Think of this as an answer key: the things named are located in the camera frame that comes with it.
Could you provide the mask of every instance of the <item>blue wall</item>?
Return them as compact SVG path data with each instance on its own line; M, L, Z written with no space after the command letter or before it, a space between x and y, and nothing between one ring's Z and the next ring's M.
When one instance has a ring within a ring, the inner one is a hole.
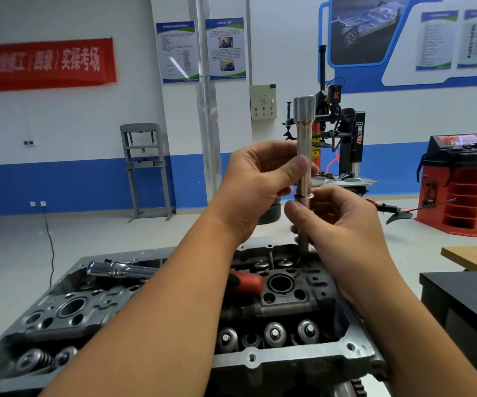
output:
M371 195L417 194L417 166L427 142L364 146L361 176L378 181ZM230 153L222 153L222 174ZM321 170L334 158L322 150ZM169 162L172 205L179 209L207 205L201 154L176 155ZM337 173L337 163L330 167ZM141 207L164 206L158 169L135 170ZM47 201L49 213L132 208L124 159L57 161L0 166L0 215L39 213L29 201Z

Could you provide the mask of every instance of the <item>white floor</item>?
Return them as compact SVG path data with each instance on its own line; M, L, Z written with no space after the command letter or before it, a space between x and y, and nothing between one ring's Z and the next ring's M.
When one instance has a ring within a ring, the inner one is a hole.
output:
M384 201L415 207L416 200ZM48 215L55 249L54 281L79 258L103 253L176 246L198 215L139 219L128 223L130 212ZM422 272L450 272L462 267L440 256L442 246L477 245L477 238L449 235L414 220L382 223L391 255L411 289L420 297ZM290 222L283 215L274 224L259 226L254 237L269 236L273 243L293 242ZM0 218L0 334L48 287L50 244L41 215ZM370 397L388 396L385 387L367 376Z

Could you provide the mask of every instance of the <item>electrical control box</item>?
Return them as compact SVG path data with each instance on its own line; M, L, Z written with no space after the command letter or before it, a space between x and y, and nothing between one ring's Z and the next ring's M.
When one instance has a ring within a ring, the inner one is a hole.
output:
M275 84L249 87L251 119L277 118L277 89Z

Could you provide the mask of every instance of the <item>person's left hand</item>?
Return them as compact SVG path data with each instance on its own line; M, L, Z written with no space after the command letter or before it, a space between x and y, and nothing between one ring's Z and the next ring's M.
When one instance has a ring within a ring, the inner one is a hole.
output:
M296 144L288 141L255 143L235 151L207 213L232 229L239 242L246 241L275 198L292 193L291 185L308 170L307 158L296 154ZM312 163L312 176L318 171Z

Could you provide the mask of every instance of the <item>black workbench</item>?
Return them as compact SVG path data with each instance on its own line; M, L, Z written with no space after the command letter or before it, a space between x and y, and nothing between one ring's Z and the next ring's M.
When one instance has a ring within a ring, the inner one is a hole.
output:
M477 272L421 273L422 302L477 369Z

